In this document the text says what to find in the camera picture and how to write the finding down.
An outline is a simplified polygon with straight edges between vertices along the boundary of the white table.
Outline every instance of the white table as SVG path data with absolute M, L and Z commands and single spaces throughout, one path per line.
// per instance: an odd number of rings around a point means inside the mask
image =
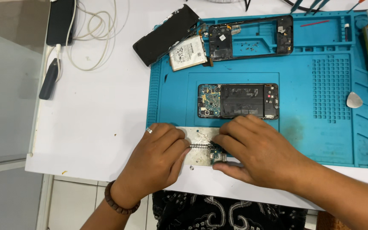
M 128 1 L 116 1 L 116 31 L 121 31 L 111 40 L 114 49 L 106 55 L 108 61 L 103 66 L 92 72 L 79 71 L 63 55 L 63 77 L 56 85 L 54 97 L 40 102 L 33 156 L 28 154 L 25 170 L 54 175 L 67 171 L 65 176 L 111 181 L 123 169 L 146 127 L 150 76 L 150 68 L 142 63 L 132 45 L 185 3 L 183 0 L 151 0 L 129 4 Z M 92 12 L 113 9 L 111 0 L 81 2 Z M 330 1 L 324 10 L 347 10 L 356 2 Z M 311 3 L 312 0 L 305 0 L 302 6 L 308 7 Z M 281 0 L 251 1 L 248 12 L 243 1 L 215 4 L 188 0 L 187 4 L 201 18 L 289 13 L 291 8 Z M 365 1 L 356 9 L 367 8 L 368 1 Z M 77 31 L 81 30 L 83 16 L 83 13 L 78 14 Z M 103 46 L 104 41 L 75 42 L 74 61 L 81 66 L 92 66 Z M 330 168 L 368 182 L 368 169 Z M 204 166 L 195 166 L 192 171 L 184 166 L 178 181 L 168 189 L 320 209 L 291 193 L 245 184 Z

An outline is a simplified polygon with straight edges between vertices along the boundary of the right hand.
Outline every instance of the right hand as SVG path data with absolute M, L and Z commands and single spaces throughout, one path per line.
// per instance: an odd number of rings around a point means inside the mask
M 260 187 L 293 191 L 295 182 L 305 176 L 306 170 L 318 165 L 253 115 L 239 116 L 222 125 L 213 142 L 243 164 L 238 167 L 217 163 L 214 170 Z

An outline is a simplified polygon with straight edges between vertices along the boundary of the disassembled smartphone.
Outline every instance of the disassembled smartphone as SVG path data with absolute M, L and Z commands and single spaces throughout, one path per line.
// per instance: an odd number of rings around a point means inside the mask
M 279 87 L 266 84 L 202 84 L 198 86 L 198 117 L 235 118 L 252 114 L 279 118 Z
M 237 39 L 241 52 L 236 50 L 237 55 L 234 55 L 233 35 L 241 33 L 241 26 L 243 31 L 248 31 L 249 36 L 251 33 L 255 33 L 256 36 L 253 37 L 254 40 Z M 209 57 L 212 61 L 288 55 L 293 51 L 293 18 L 291 15 L 284 15 L 212 25 L 208 29 L 208 40 Z M 243 41 L 256 42 L 255 44 L 252 42 L 251 46 Z M 264 47 L 255 54 L 259 46 Z

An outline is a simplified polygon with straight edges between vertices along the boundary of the phone battery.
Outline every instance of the phone battery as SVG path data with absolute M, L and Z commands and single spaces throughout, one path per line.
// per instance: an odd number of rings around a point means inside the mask
M 182 70 L 207 62 L 204 41 L 201 36 L 192 36 L 179 43 L 170 51 L 170 63 L 173 71 Z

